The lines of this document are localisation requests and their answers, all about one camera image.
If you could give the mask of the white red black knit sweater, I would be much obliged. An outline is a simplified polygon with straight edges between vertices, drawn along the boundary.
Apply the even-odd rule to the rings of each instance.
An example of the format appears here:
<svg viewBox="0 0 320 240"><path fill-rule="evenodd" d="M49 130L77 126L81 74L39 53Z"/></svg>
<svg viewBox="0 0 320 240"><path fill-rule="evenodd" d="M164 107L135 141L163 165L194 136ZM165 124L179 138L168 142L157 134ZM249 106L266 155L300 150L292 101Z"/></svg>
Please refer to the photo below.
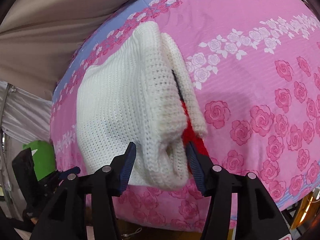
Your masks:
<svg viewBox="0 0 320 240"><path fill-rule="evenodd" d="M76 100L76 136L87 173L109 165L130 142L131 185L176 190L189 179L182 134L204 138L206 122L175 41L140 24L103 64L90 66Z"/></svg>

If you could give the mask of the green plastic object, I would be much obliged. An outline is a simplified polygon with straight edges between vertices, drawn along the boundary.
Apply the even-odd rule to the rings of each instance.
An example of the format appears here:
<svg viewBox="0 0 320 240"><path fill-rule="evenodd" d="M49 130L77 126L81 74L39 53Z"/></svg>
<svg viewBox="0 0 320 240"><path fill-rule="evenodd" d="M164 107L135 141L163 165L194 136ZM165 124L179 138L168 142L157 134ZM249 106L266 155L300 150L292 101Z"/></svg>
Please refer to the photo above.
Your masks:
<svg viewBox="0 0 320 240"><path fill-rule="evenodd" d="M53 146L41 140L23 144L23 149L31 149L34 171L38 181L56 171L56 160Z"/></svg>

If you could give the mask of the white pleated curtain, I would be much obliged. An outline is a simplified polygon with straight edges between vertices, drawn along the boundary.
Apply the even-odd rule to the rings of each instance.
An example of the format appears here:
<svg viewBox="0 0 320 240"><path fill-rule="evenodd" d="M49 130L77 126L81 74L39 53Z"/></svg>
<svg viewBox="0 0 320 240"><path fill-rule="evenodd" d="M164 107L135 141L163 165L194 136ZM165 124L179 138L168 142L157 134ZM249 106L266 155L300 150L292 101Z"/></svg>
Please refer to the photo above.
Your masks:
<svg viewBox="0 0 320 240"><path fill-rule="evenodd" d="M20 88L10 87L4 104L1 129L17 141L50 141L52 102Z"/></svg>

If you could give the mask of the pink floral bed sheet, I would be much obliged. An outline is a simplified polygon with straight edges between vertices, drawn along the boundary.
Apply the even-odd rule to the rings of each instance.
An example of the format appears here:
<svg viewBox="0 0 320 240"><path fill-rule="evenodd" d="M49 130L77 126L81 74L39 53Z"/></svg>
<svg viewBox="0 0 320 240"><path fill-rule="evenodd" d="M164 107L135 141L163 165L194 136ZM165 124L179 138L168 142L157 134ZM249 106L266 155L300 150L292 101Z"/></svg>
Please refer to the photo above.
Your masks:
<svg viewBox="0 0 320 240"><path fill-rule="evenodd" d="M138 0L96 30L53 95L57 168L86 174L76 96L142 22L177 43L208 127L213 163L254 172L280 209L319 185L319 20L301 0Z"/></svg>

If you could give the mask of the beige fabric headboard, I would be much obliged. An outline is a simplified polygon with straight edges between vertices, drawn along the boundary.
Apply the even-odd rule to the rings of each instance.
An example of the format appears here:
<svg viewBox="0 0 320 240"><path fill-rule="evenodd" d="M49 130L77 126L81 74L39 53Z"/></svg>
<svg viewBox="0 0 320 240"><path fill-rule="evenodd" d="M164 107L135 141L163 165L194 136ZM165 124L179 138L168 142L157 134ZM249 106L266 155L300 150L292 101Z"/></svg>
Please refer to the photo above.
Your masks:
<svg viewBox="0 0 320 240"><path fill-rule="evenodd" d="M129 0L1 0L1 79L50 100L80 44Z"/></svg>

